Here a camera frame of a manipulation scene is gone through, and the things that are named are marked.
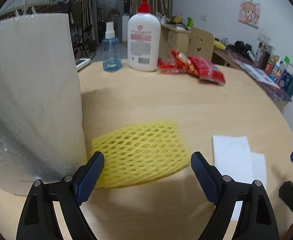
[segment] white spray nozzle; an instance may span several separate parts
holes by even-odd
[[[113,22],[107,22],[106,23],[105,38],[106,39],[113,39],[113,38],[115,38],[114,23]]]

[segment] red packaging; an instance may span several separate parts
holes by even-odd
[[[186,71],[179,66],[174,58],[159,58],[158,69],[161,73],[185,73]]]
[[[203,57],[189,57],[189,59],[199,71],[199,79],[225,84],[223,73],[211,61]]]
[[[203,57],[187,57],[179,50],[172,50],[176,63],[188,73],[202,80],[225,84],[223,73],[209,60]]]

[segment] white napkin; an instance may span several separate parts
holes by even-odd
[[[213,136],[214,166],[222,175],[229,175],[237,182],[251,184],[258,179],[266,189],[265,156],[252,153],[248,139],[243,137]],[[242,201],[235,204],[231,220],[239,220]]]

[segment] bottle label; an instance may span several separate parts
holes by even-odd
[[[138,30],[131,30],[131,54],[135,56],[149,56],[151,54],[152,32],[144,31],[139,25]],[[149,58],[138,57],[138,62],[147,64]]]

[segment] metal screw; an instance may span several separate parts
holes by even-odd
[[[224,175],[224,176],[223,176],[223,180],[226,181],[226,182],[230,182],[232,179],[231,179],[230,176],[228,176],[228,175]]]
[[[41,181],[40,180],[36,180],[35,182],[33,182],[33,185],[35,187],[40,186],[41,185]]]
[[[64,177],[64,181],[66,181],[66,182],[69,182],[69,181],[71,181],[72,179],[73,179],[72,175],[66,175],[66,176]]]
[[[254,181],[254,184],[257,185],[257,186],[262,186],[262,182],[260,182],[260,181],[257,180],[257,179]]]

